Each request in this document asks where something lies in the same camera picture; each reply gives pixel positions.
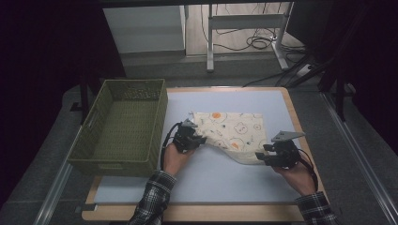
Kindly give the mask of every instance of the metal rail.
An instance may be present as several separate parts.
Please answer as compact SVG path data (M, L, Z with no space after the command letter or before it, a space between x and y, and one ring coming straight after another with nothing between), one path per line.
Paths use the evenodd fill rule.
M65 156L61 167L59 168L58 174L56 175L43 204L38 210L38 215L36 216L35 222L33 223L34 225L47 225L49 224L53 216L54 209L58 204L59 198L64 191L65 184L67 183L70 172L72 170L72 166L67 162L67 158L72 146L76 143L77 137L79 136L81 129L82 127L79 128L76 138L74 139L73 144L70 146L70 149L68 150L68 153Z
M387 217L387 220L391 225L397 225L398 210L390 194L388 193L384 185L381 183L381 181L377 178L377 175L372 169L372 166L369 164L369 161L367 160L366 156L363 154L360 146L358 145L357 141L352 135L347 124L343 122L340 119L337 112L335 112L334 103L331 97L325 93L321 93L321 97L325 100L334 123L341 132L354 159L357 161L357 164L360 167L360 171L365 177L365 180L368 183L370 189L374 193L375 198L377 199L381 209L383 210L385 216Z

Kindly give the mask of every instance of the basket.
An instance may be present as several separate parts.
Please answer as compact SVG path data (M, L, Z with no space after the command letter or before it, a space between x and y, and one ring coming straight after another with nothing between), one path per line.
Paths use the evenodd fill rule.
M150 176L167 108L164 80L106 80L68 156L83 174Z

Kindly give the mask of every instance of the plaid shirt sleeve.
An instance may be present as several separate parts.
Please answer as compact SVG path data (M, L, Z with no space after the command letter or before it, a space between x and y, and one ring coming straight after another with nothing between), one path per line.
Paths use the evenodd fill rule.
M299 211L309 225L341 225L330 209L323 192L302 196L296 199Z
M154 172L146 183L143 199L135 208L128 225L160 225L175 183L176 179L167 172Z

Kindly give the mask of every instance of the dark background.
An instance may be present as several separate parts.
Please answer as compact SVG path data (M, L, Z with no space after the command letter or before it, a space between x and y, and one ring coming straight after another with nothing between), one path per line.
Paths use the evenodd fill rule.
M125 75L102 8L78 2L0 7L2 204L50 131L63 94L83 76Z
M320 36L322 48L316 48L319 61L332 55L356 4L336 1L329 9ZM396 5L395 1L380 1L372 7L335 67L345 68L346 81L357 89L353 101L398 153L394 135L398 127ZM125 73L97 2L13 1L3 3L0 10L3 203L50 131L62 95L83 76L108 78Z

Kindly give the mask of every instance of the hand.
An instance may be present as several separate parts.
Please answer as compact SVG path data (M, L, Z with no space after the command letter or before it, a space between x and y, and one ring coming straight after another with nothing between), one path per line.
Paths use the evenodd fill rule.
M286 182L301 196L315 193L314 180L301 162L291 169L284 169L281 167L272 167L272 169L283 176Z
M163 167L164 171L175 176L187 164L194 150L186 153L179 153L173 143L167 145L164 153Z

